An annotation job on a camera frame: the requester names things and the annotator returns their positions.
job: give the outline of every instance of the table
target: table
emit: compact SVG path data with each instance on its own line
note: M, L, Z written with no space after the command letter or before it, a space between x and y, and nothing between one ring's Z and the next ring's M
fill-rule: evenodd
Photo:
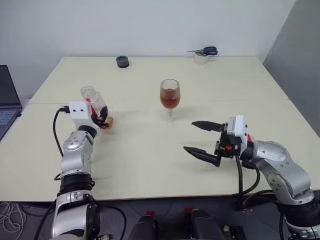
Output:
M91 85L107 104L159 102L160 82L180 82L188 102L288 99L257 57L216 57L205 65L188 57L130 57L119 68L114 57L64 57L31 99L31 104L81 100Z
M60 104L30 104L0 144L0 201L53 201L59 181L61 157L52 121ZM192 121L223 123L246 115L249 132L257 139L283 144L320 189L317 161L320 139L288 99L197 101L182 100L174 111L178 125L165 126L166 110L147 102L109 105L114 125L96 138L92 176L97 200L228 195L238 190L236 163L222 160L215 167L183 150L183 146L208 150L219 137L191 126ZM68 114L57 120L60 143L74 130ZM255 180L255 171L243 169L244 188ZM256 191L269 189L261 178Z

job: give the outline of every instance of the floor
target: floor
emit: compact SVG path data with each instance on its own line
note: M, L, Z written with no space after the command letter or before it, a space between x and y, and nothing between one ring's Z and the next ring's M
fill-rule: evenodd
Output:
M126 214L127 230L124 236L125 240L128 239L135 223L146 211L155 211L161 240L188 239L184 225L184 209L187 207L207 211L222 226L243 226L247 240L280 239L278 232L279 212L272 203L255 206L245 211L236 211L233 209L234 202L234 198L206 197L124 200L106 203L121 208ZM28 207L25 210L36 215L44 214L46 211L44 208L38 207ZM3 205L0 205L0 213L3 211ZM12 220L19 221L15 219L16 217L18 216L12 215ZM114 239L118 240L123 227L122 216L113 209L104 209L100 213L100 219L100 233L113 234ZM33 239L40 221L41 217L27 215L19 240ZM53 214L50 214L41 230L40 240L50 239L52 221ZM283 226L285 236L289 237L290 233L286 225L284 224ZM2 224L0 225L0 240L15 240L17 236L17 233L5 232Z

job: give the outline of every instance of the clear plastic bottle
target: clear plastic bottle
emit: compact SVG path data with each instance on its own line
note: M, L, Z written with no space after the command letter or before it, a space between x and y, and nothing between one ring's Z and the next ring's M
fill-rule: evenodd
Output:
M83 100L91 103L92 113L96 114L98 120L104 123L108 115L108 110L100 92L96 91L92 86L84 86L81 88L81 94Z

